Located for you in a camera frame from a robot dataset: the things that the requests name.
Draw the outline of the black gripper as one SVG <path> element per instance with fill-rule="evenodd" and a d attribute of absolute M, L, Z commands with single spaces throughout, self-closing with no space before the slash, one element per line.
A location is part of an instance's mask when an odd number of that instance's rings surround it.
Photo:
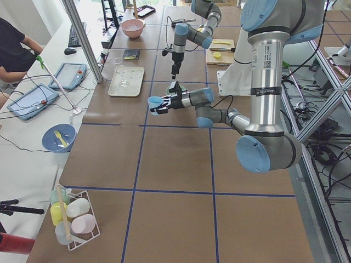
<path fill-rule="evenodd" d="M 166 114 L 168 113 L 168 109 L 180 109 L 183 108 L 182 103 L 182 96 L 183 93 L 173 94 L 173 95 L 165 95 L 165 96 L 158 96 L 157 100 L 159 102 L 163 102 L 160 108 L 155 108 L 155 112 L 157 114 Z"/>
<path fill-rule="evenodd" d="M 172 79 L 176 79 L 176 76 L 184 60 L 184 52 L 177 53 L 176 51 L 172 51 L 172 60 L 173 60 L 173 65 L 172 65 L 171 75 L 172 75 Z"/>

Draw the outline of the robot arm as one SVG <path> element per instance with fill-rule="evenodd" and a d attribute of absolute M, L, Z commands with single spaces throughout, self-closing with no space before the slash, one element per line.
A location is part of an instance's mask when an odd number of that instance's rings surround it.
<path fill-rule="evenodd" d="M 174 39 L 170 47 L 172 53 L 172 79 L 179 73 L 181 64 L 184 60 L 185 46 L 187 40 L 208 49 L 212 43 L 214 29 L 221 22 L 222 13 L 219 7 L 212 1 L 192 1 L 191 11 L 207 22 L 201 30 L 195 29 L 188 23 L 179 22 L 175 25 Z"/>
<path fill-rule="evenodd" d="M 236 109 L 217 109 L 211 88 L 187 91 L 178 81 L 169 86 L 169 94 L 148 98 L 152 115 L 169 109 L 194 107 L 197 125 L 210 128 L 225 123 L 241 134 L 236 144 L 240 164 L 253 173 L 286 169 L 299 162 L 302 145 L 280 126 L 282 92 L 282 55 L 287 44 L 317 38 L 323 28 L 323 1 L 247 1 L 240 16 L 241 33 L 246 36 L 237 54 L 246 62 L 233 63 L 223 74 L 231 85 L 236 73 L 250 77 L 251 114 L 246 117 Z"/>

